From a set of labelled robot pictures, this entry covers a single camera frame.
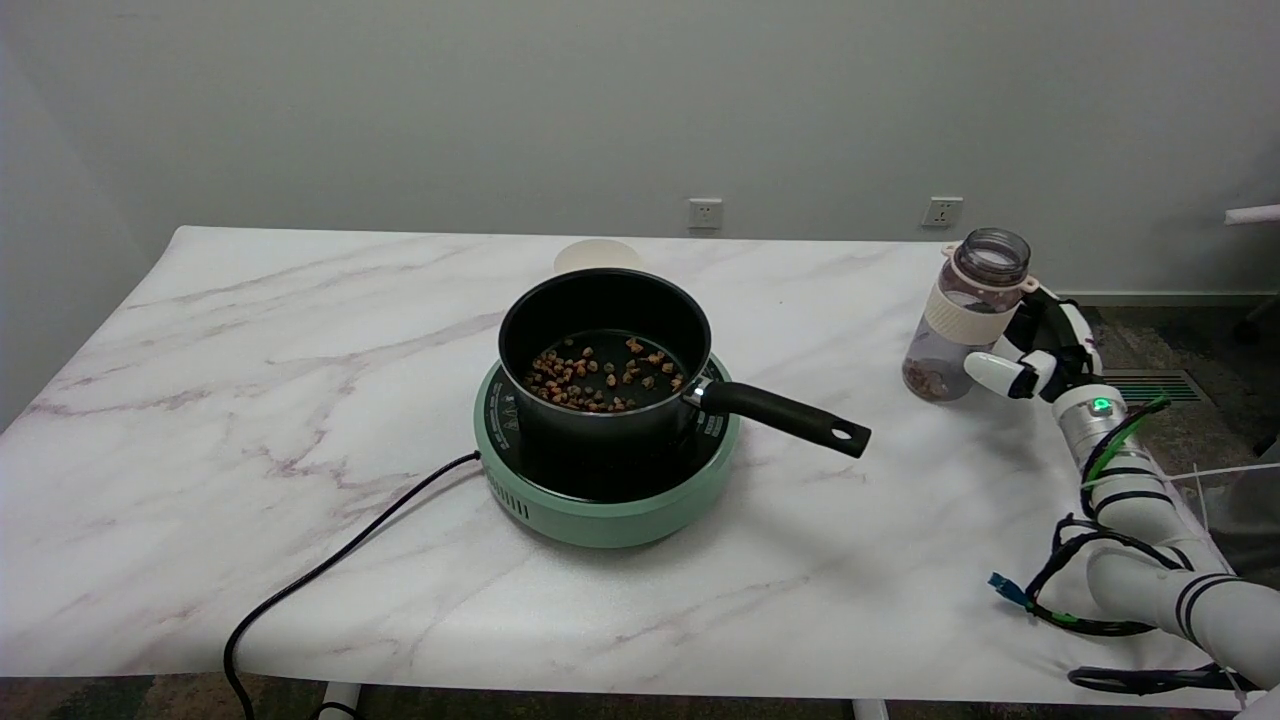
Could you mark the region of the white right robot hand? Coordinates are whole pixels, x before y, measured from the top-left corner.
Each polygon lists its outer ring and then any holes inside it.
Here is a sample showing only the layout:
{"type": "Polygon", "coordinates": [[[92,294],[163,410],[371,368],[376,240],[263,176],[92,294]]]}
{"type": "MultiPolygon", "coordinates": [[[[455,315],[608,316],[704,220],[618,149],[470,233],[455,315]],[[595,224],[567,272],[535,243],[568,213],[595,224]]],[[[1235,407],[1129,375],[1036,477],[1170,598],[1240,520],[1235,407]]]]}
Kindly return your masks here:
{"type": "Polygon", "coordinates": [[[1078,304],[1044,287],[1024,296],[992,348],[969,354],[963,366],[997,395],[1050,404],[1070,389],[1100,384],[1105,374],[1078,304]]]}

